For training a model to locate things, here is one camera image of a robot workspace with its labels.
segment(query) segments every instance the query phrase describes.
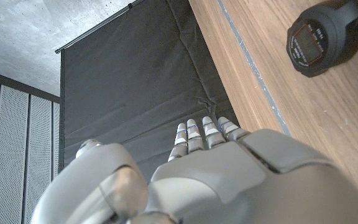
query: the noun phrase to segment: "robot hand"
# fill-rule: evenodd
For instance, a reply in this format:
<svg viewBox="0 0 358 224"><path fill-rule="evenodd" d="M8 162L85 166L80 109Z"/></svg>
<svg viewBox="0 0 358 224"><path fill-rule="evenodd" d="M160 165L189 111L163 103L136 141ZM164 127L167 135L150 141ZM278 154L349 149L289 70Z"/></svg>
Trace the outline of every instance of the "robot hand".
<svg viewBox="0 0 358 224"><path fill-rule="evenodd" d="M249 132L237 127L225 117L219 118L218 123L220 130L228 141L235 141L249 134ZM210 117L206 116L203 118L203 127L208 149L212 149L226 142L222 137L222 133L218 131ZM193 119L189 119L187 121L187 128L183 123L178 126L175 146L168 158L168 162L202 150L204 150L204 143L200 131L198 130L196 122Z"/></svg>
<svg viewBox="0 0 358 224"><path fill-rule="evenodd" d="M32 223L358 223L358 189L327 157L226 118L179 124L147 186L119 144L86 141L48 186Z"/></svg>

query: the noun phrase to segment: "black curtain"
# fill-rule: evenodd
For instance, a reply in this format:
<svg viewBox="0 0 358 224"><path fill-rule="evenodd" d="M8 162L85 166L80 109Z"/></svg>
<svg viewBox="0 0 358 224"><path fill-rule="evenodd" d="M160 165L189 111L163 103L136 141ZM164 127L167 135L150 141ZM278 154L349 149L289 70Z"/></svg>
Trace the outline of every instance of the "black curtain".
<svg viewBox="0 0 358 224"><path fill-rule="evenodd" d="M123 144L145 178L179 123L236 116L187 0L145 0L62 52L64 166L95 138Z"/></svg>

